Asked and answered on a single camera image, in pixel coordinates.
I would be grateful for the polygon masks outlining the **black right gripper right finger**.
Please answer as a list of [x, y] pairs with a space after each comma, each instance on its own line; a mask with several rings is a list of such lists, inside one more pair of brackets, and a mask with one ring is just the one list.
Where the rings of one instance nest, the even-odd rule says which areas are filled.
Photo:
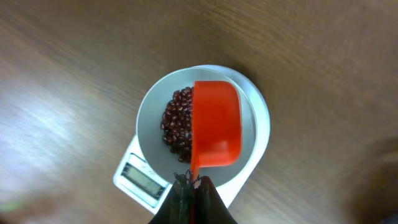
[[194, 224], [237, 224], [208, 176], [200, 177], [194, 199]]

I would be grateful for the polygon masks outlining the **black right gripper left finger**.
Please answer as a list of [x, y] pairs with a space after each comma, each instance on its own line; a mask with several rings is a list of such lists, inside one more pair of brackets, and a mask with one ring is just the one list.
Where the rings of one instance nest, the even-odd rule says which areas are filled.
[[174, 173], [175, 182], [149, 224], [190, 224], [194, 203], [193, 172]]

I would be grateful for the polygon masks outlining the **red plastic measuring scoop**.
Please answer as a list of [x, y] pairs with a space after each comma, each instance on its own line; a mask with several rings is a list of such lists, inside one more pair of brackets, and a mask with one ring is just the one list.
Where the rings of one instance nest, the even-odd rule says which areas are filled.
[[196, 81], [192, 109], [192, 160], [197, 179], [204, 167], [234, 164], [243, 145], [239, 93], [225, 81]]

